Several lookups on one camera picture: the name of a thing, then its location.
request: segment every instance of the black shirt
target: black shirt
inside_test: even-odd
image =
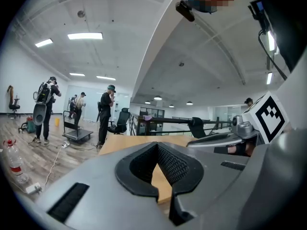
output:
[[[51,98],[50,98],[49,102],[46,104],[47,107],[52,107],[52,104],[53,104],[53,94],[56,94],[56,95],[59,94],[59,90],[58,90],[57,86],[55,86],[55,85],[51,86]]]
[[[109,104],[111,104],[111,98],[110,95],[106,92],[103,93],[100,100],[100,106],[101,106],[101,115],[109,116],[111,117],[111,107]]]
[[[307,44],[305,0],[261,0],[276,34],[276,44],[290,72]]]
[[[75,106],[75,102],[74,102],[75,99],[76,99],[75,97],[72,97],[72,98],[71,98],[71,107],[74,107],[74,106]]]

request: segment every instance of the round ceiling light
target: round ceiling light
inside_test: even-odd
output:
[[[161,101],[161,100],[162,100],[162,98],[161,98],[160,95],[157,95],[156,97],[154,97],[154,99],[155,99],[156,101]]]

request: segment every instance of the fluorescent light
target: fluorescent light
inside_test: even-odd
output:
[[[275,49],[275,40],[270,31],[268,32],[268,37],[269,37],[270,51],[273,51]]]
[[[156,97],[154,97],[154,99],[155,99],[156,101],[161,101],[161,100],[162,100],[162,98],[161,98],[160,95],[157,95]]]
[[[273,73],[272,73],[272,72],[269,72],[269,74],[268,74],[267,84],[270,84],[270,83],[271,83],[272,76],[273,76]]]
[[[84,77],[85,75],[83,73],[70,73],[72,76],[81,76]]]
[[[103,39],[102,33],[75,33],[67,35],[70,40],[72,39]]]
[[[101,76],[96,76],[98,79],[108,79],[108,80],[113,80],[115,81],[116,79],[114,78],[109,78],[109,77],[101,77]]]
[[[52,44],[52,43],[53,43],[53,41],[51,39],[47,39],[43,42],[35,44],[35,46],[39,48],[39,47],[42,47],[42,46],[45,46],[45,45],[48,45],[48,44]]]

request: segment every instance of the black pants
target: black pants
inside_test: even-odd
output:
[[[76,118],[75,118],[75,124],[76,125],[79,123],[81,113],[82,113],[82,109],[76,109]]]
[[[106,141],[107,127],[109,124],[109,115],[100,114],[100,128],[99,128],[99,144],[103,145]]]
[[[69,113],[69,118],[71,118],[71,115],[73,114],[74,106],[70,107],[70,113]]]
[[[46,115],[45,115],[45,119],[44,119],[44,138],[47,140],[48,139],[48,135],[49,135],[49,121],[50,121],[50,117],[51,117],[51,112],[52,112],[52,106],[47,106],[46,109]],[[40,137],[40,133],[42,132],[42,125],[36,126],[36,137],[39,138]]]

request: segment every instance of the desk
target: desk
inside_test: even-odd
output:
[[[98,155],[119,151],[132,146],[148,142],[170,142],[185,147],[189,141],[196,140],[189,136],[121,136],[109,135]],[[171,199],[172,187],[164,177],[159,165],[153,171],[152,185],[159,189],[158,203],[164,203]]]

